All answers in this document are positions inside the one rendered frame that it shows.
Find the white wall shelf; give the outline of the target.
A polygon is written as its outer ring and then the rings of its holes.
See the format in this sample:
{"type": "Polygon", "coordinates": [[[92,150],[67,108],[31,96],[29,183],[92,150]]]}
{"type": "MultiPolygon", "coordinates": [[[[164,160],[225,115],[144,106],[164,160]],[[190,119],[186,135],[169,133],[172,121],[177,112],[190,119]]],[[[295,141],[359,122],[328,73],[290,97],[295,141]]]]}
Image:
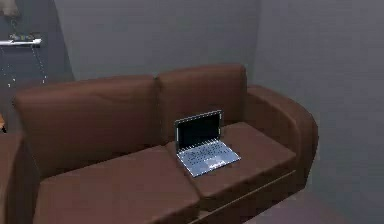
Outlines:
{"type": "Polygon", "coordinates": [[[39,46],[42,38],[34,34],[11,33],[7,40],[0,40],[0,46],[39,46]]]}

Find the brown leather sofa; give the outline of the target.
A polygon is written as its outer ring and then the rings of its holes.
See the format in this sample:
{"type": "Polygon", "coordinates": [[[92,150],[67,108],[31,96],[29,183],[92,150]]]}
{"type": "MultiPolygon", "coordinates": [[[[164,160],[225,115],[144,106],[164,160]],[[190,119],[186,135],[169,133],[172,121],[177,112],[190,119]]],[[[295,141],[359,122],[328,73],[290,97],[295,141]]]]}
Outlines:
{"type": "Polygon", "coordinates": [[[243,224],[306,186],[318,147],[312,114],[240,64],[50,84],[13,104],[0,224],[243,224]],[[193,177],[176,123],[211,111],[238,160],[193,177]]]}

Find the beige hanging lamp shade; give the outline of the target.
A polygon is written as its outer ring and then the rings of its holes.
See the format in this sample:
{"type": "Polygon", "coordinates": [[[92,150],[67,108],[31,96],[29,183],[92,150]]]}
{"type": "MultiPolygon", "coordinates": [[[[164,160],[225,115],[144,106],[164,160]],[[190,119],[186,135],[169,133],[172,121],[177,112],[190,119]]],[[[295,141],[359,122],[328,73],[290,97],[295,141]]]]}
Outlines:
{"type": "Polygon", "coordinates": [[[16,0],[0,0],[0,14],[7,17],[18,17],[19,10],[16,0]]]}

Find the silver open laptop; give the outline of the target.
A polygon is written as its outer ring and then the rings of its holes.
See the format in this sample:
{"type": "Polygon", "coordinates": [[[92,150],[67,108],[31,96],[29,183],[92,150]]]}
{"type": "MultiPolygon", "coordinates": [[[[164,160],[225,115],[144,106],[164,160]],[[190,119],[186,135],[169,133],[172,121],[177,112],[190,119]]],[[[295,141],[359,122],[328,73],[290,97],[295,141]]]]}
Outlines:
{"type": "Polygon", "coordinates": [[[176,120],[176,156],[195,178],[237,162],[241,157],[222,141],[223,111],[176,120]]]}

